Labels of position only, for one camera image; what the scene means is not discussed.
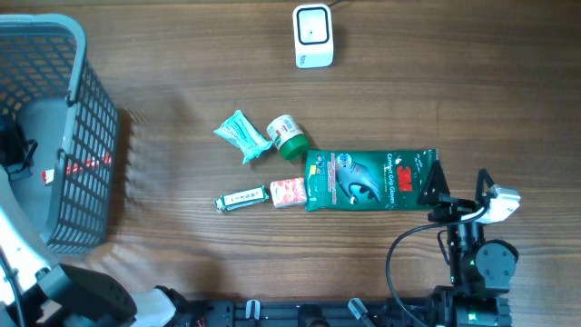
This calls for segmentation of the orange white small box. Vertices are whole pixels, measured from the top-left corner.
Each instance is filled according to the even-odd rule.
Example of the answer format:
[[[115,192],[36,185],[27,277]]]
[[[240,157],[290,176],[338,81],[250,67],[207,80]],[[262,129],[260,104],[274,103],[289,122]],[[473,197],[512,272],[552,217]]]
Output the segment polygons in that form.
[[[271,182],[270,191],[275,208],[305,204],[308,200],[303,177]]]

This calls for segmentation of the teal white packet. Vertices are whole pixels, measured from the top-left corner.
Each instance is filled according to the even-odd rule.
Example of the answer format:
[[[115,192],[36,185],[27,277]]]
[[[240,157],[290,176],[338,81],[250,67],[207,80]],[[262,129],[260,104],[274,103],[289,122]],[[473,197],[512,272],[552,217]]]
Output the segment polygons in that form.
[[[272,141],[267,141],[255,129],[241,110],[236,110],[213,132],[243,153],[243,164],[258,158],[263,152],[270,150],[273,145]]]

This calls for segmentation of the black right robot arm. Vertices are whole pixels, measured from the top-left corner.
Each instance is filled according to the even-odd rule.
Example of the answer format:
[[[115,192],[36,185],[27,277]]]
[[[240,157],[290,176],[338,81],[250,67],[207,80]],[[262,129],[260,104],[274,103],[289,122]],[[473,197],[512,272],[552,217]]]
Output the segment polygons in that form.
[[[484,228],[505,221],[520,205],[514,189],[495,183],[487,170],[478,172],[473,200],[450,194],[440,162],[434,162],[420,191],[418,203],[433,207],[432,223],[446,227],[440,250],[450,269],[450,286],[438,286],[428,297],[427,326],[507,327],[513,324],[508,300],[519,258],[517,248],[502,240],[488,240]]]

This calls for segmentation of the green cap white bottle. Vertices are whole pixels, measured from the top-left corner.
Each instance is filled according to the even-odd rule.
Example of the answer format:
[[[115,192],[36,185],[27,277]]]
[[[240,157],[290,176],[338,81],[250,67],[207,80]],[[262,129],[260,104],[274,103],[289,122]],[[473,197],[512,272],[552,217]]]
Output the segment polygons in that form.
[[[267,134],[285,160],[294,160],[310,149],[310,142],[289,114],[275,118],[267,126]]]

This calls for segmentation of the red Nescafe sachet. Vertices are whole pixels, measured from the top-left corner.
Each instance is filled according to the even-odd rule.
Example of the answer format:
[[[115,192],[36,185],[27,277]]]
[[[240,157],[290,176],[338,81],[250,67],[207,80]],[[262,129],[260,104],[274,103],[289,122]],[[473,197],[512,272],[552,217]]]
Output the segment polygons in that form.
[[[112,156],[106,152],[100,159],[96,157],[89,156],[86,160],[82,160],[78,163],[68,164],[65,169],[66,175],[76,175],[83,173],[85,170],[94,170],[100,168],[101,166],[110,166],[113,162]],[[54,181],[55,169],[42,171],[42,180],[45,186],[50,185]]]

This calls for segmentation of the white barcode scanner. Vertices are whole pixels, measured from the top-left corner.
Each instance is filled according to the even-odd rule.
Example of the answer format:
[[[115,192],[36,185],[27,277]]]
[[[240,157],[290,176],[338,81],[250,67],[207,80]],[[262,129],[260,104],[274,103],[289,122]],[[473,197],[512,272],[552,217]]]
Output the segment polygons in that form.
[[[292,13],[295,63],[300,69],[330,66],[334,58],[332,14],[325,4],[297,6]]]

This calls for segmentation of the green white candy bar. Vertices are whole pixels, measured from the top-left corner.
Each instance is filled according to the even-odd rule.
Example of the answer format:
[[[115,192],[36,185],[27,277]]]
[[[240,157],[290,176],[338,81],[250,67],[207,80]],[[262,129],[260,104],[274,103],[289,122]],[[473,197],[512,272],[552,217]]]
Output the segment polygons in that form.
[[[227,193],[217,198],[214,203],[218,212],[230,212],[256,203],[266,203],[270,199],[264,185],[251,189]]]

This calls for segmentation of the grey plastic mesh basket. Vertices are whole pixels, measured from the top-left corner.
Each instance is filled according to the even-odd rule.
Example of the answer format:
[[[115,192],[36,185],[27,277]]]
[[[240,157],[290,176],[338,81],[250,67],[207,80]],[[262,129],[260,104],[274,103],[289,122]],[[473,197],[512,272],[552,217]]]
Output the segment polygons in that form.
[[[8,167],[26,217],[60,256],[84,255],[105,239],[119,112],[87,57],[87,38],[72,17],[2,15],[1,121],[37,143],[28,168]],[[113,162],[76,175],[68,164],[108,152]],[[55,169],[45,186],[42,171]]]

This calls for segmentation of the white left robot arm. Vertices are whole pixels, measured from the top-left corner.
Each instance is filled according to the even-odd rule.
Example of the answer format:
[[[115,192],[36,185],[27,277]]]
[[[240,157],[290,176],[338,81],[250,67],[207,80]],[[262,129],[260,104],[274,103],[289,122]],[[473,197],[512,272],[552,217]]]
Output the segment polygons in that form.
[[[129,293],[113,277],[60,263],[15,199],[8,167],[32,161],[36,141],[1,121],[1,323],[4,326],[191,326],[176,291]]]

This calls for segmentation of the green 3M gloves packet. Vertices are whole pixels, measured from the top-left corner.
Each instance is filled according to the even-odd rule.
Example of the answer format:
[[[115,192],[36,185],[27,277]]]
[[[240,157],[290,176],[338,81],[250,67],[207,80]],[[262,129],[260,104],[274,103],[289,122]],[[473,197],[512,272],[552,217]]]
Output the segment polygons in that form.
[[[419,192],[437,149],[389,151],[309,150],[306,210],[422,211]]]

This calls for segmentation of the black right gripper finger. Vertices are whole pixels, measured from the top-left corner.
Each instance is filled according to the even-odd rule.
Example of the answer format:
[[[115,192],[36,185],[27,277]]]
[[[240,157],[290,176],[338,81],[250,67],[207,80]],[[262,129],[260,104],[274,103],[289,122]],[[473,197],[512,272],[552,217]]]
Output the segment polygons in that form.
[[[484,204],[487,198],[487,192],[485,187],[490,188],[494,185],[494,181],[491,178],[486,168],[482,168],[478,171],[476,191],[475,191],[475,201],[479,204]]]
[[[440,160],[435,161],[428,178],[419,192],[417,204],[442,204],[450,202],[450,190]]]

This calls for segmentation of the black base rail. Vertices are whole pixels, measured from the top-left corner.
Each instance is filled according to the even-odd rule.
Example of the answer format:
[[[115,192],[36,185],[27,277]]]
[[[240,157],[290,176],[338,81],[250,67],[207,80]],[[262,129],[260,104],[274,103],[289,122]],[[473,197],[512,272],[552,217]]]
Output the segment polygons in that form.
[[[247,302],[174,300],[156,313],[138,307],[134,326],[174,327],[398,327],[418,323],[391,299],[336,302]]]

